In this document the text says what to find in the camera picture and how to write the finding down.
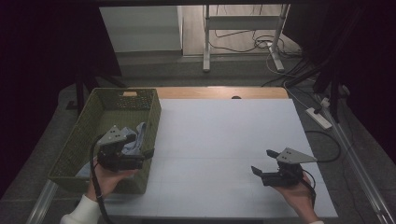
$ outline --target metal frame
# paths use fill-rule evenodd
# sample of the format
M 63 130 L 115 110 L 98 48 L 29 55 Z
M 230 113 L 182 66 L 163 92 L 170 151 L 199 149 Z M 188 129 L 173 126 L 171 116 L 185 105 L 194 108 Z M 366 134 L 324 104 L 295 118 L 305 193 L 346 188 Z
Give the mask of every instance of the metal frame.
M 209 5 L 205 7 L 204 72 L 210 71 L 209 31 L 211 30 L 276 30 L 274 40 L 268 44 L 268 49 L 274 59 L 277 72 L 285 71 L 279 59 L 277 42 L 282 33 L 289 5 L 283 5 L 280 16 L 210 16 Z

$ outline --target metal rail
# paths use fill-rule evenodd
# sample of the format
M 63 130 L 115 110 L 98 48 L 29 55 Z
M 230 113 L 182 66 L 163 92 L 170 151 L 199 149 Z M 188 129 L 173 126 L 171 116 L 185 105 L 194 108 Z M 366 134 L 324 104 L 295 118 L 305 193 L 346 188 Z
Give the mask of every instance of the metal rail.
M 57 189 L 58 185 L 47 180 L 46 185 L 41 190 L 40 196 L 35 203 L 35 207 L 26 221 L 26 224 L 39 224 L 44 220 Z
M 356 177 L 358 178 L 361 188 L 366 194 L 370 204 L 374 208 L 375 214 L 377 215 L 379 221 L 383 224 L 395 224 L 395 219 L 393 215 L 390 213 L 389 208 L 384 201 L 384 198 L 381 196 L 378 188 L 373 182 L 372 178 L 369 176 L 367 171 L 364 169 L 361 160 L 356 154 L 354 147 L 347 139 L 344 130 L 342 129 L 339 123 L 336 123 L 332 118 L 330 111 L 327 108 L 323 108 L 326 119 L 330 121 L 332 124 L 332 130 L 338 138 L 344 153 L 346 153 L 349 163 L 352 167 L 352 170 L 355 172 Z

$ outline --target table leg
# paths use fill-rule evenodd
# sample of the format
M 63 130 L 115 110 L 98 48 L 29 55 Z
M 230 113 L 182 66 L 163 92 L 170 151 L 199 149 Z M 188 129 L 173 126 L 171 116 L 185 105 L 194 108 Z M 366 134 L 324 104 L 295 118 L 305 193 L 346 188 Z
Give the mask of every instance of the table leg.
M 276 66 L 276 71 L 283 73 L 285 72 L 285 68 L 283 67 L 282 62 L 279 59 L 279 52 L 277 50 L 277 42 L 279 40 L 280 34 L 282 33 L 283 24 L 285 23 L 286 14 L 288 13 L 289 5 L 283 5 L 282 11 L 280 12 L 279 21 L 277 22 L 276 31 L 274 35 L 274 40 L 272 43 L 268 43 L 268 49 L 270 50 L 271 56 L 274 60 L 274 64 Z

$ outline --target white wall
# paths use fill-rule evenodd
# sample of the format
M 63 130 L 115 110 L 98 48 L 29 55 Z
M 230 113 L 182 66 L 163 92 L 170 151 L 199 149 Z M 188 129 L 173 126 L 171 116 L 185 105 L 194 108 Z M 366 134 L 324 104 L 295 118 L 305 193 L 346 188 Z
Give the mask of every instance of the white wall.
M 181 8 L 101 7 L 116 52 L 179 50 Z

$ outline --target human hand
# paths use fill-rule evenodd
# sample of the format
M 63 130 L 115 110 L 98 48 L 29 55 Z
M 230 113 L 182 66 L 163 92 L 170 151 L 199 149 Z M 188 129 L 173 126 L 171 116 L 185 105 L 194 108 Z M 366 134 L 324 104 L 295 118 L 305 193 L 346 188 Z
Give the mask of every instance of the human hand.
M 105 168 L 103 168 L 97 161 L 94 161 L 93 164 L 97 164 L 95 167 L 96 177 L 98 179 L 99 186 L 102 191 L 102 197 L 105 198 L 111 192 L 113 192 L 114 188 L 117 184 L 125 177 L 136 174 L 138 170 L 127 170 L 127 171 L 119 171 L 112 172 Z M 92 201 L 96 200 L 95 188 L 93 186 L 92 177 L 90 178 L 90 185 L 88 186 L 87 194 L 85 195 L 87 198 Z
M 310 180 L 304 173 L 304 180 L 310 184 Z M 290 187 L 273 187 L 285 198 L 286 202 L 296 211 L 298 216 L 305 222 L 319 221 L 311 199 L 311 191 L 302 183 Z

